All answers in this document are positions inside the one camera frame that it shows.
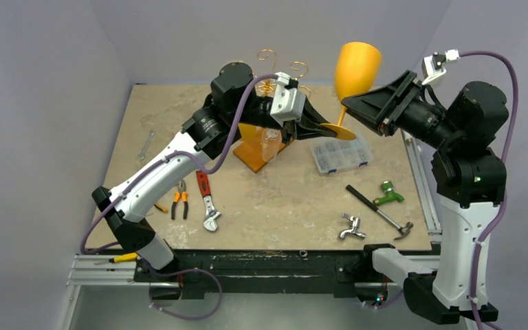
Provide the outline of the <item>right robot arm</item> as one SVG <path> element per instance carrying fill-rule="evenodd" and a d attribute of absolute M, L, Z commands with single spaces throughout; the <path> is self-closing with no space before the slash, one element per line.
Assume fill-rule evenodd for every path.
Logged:
<path fill-rule="evenodd" d="M 402 130 L 434 149 L 432 172 L 445 217 L 439 266 L 422 267 L 394 247 L 374 245 L 358 269 L 366 279 L 383 274 L 401 285 L 409 310 L 435 324 L 493 322 L 498 310 L 485 286 L 488 231 L 501 213 L 507 170 L 490 144 L 508 119 L 506 97 L 494 85 L 472 81 L 444 109 L 422 100 L 423 90 L 416 73 L 406 71 L 342 105 L 378 135 Z"/>

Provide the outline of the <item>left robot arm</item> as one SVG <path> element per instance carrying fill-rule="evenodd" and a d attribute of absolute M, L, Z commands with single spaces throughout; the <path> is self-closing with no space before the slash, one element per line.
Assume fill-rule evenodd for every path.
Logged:
<path fill-rule="evenodd" d="M 122 249 L 144 259 L 160 281 L 175 277 L 177 262 L 146 220 L 147 212 L 187 175 L 217 172 L 241 137 L 239 124 L 278 130 L 286 144 L 337 135 L 295 78 L 283 72 L 255 77 L 248 64 L 232 62 L 219 70 L 203 106 L 163 151 L 121 184 L 92 192 L 97 220 L 105 220 Z"/>

